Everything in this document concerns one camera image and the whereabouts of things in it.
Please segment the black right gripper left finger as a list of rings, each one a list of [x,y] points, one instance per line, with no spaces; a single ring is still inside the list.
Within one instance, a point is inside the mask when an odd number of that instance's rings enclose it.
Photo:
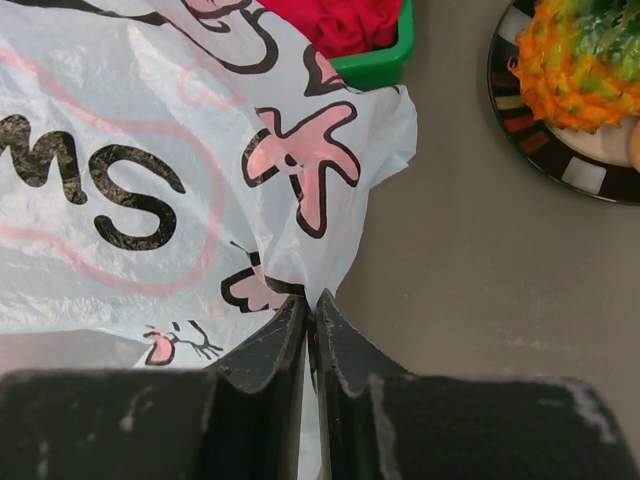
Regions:
[[[307,304],[202,370],[23,370],[1,379],[5,479],[293,479]]]

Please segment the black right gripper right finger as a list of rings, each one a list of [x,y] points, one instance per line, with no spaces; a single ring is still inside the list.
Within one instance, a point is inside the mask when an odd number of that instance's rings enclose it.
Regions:
[[[583,382],[421,376],[324,292],[312,323],[326,479],[627,479],[615,416]]]

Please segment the light blue cartoon plastic bag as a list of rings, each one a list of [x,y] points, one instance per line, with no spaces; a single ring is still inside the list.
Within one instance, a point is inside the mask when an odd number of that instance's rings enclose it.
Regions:
[[[312,311],[416,142],[404,86],[259,2],[3,2],[1,379],[202,370]],[[293,479],[323,466],[306,345]]]

